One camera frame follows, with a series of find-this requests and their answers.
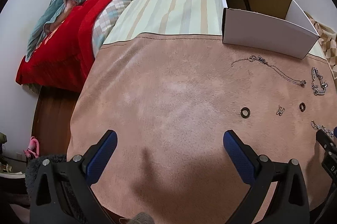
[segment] pink blanket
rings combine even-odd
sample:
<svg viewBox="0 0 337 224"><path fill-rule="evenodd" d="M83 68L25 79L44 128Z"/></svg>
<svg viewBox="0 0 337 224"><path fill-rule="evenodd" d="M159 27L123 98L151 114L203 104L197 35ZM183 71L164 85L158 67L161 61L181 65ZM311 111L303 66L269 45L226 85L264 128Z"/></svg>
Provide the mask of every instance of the pink blanket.
<svg viewBox="0 0 337 224"><path fill-rule="evenodd" d="M230 66L251 54L306 80L306 86L258 62ZM324 96L311 89L313 66L329 84ZM281 117L278 105L285 108ZM242 107L250 108L249 118L240 116ZM315 208L331 180L310 122L334 128L336 112L337 94L323 59L225 45L220 36L141 34L99 51L72 116L68 158L113 129L117 149L92 185L103 206L124 217L146 211L157 224L224 223L249 188L222 145L223 133L232 129L257 154L279 162L297 158Z"/></svg>

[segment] dark brown floor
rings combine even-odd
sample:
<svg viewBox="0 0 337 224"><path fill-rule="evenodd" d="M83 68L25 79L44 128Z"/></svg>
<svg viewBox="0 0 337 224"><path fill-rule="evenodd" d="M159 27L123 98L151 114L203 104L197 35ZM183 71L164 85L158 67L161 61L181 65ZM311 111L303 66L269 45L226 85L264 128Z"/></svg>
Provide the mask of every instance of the dark brown floor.
<svg viewBox="0 0 337 224"><path fill-rule="evenodd" d="M43 87L36 107L32 135L40 154L65 154L70 141L70 118L79 94Z"/></svg>

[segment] chain bracelet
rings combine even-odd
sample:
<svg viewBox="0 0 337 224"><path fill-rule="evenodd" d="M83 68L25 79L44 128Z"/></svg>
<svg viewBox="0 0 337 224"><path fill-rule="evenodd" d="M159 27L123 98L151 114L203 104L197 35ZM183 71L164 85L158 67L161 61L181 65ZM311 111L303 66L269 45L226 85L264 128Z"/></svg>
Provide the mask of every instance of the chain bracelet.
<svg viewBox="0 0 337 224"><path fill-rule="evenodd" d="M323 125L319 126L317 125L313 120L311 120L311 126L314 128L315 131L322 130L325 132L329 137L334 137L334 131L326 129Z"/></svg>
<svg viewBox="0 0 337 224"><path fill-rule="evenodd" d="M275 65L269 65L268 62L267 62L264 58L262 58L261 56L256 57L256 56L254 56L254 55L251 55L251 56L248 57L248 58L243 58L243 59L238 59L238 60L236 60L236 61L233 61L233 62L231 63L232 68L234 68L234 66L233 66L234 63L236 63L236 62L238 62L238 61L242 61L242 60L249 60L250 62L253 62L253 61L259 61L260 63L265 64L265 65L267 65L268 67L272 68L272 69L273 69L275 72L277 72L281 77L283 77L284 79L288 80L288 81L291 82L291 83L294 83L294 84L296 84L296 85L298 85L298 86L302 86L302 87L304 87L305 84L306 84L306 81L305 81L305 80L295 80L295 79L293 79L293 78L287 76L285 73L283 73L283 72L282 72L278 67L276 67Z"/></svg>
<svg viewBox="0 0 337 224"><path fill-rule="evenodd" d="M315 85L315 76L317 76L318 80L320 81L320 86L322 90L318 90L318 85ZM315 67L312 67L311 69L311 78L311 88L314 90L314 95L324 95L328 85L326 82L323 82L323 76L318 73L318 70Z"/></svg>

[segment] electrical outlet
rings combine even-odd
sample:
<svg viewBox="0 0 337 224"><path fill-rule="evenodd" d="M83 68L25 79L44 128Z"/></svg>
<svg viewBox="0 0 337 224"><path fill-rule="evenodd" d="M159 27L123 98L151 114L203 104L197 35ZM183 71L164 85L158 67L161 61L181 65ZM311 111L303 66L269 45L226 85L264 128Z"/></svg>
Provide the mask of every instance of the electrical outlet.
<svg viewBox="0 0 337 224"><path fill-rule="evenodd" d="M22 160L22 153L16 153L16 159Z"/></svg>

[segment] blue gripper pad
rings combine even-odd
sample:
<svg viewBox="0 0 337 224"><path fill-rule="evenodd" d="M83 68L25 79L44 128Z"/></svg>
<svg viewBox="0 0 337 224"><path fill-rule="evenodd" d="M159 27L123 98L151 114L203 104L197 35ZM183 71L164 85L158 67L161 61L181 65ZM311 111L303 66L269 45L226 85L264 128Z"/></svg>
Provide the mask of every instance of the blue gripper pad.
<svg viewBox="0 0 337 224"><path fill-rule="evenodd" d="M85 153L84 156L89 161L84 160L82 168L89 186L97 183L116 147L117 134L113 130L108 130L100 141Z"/></svg>
<svg viewBox="0 0 337 224"><path fill-rule="evenodd" d="M225 132L223 135L223 146L230 156L242 181L252 185L255 181L255 167L242 149L244 144L239 137L233 133L233 131Z"/></svg>

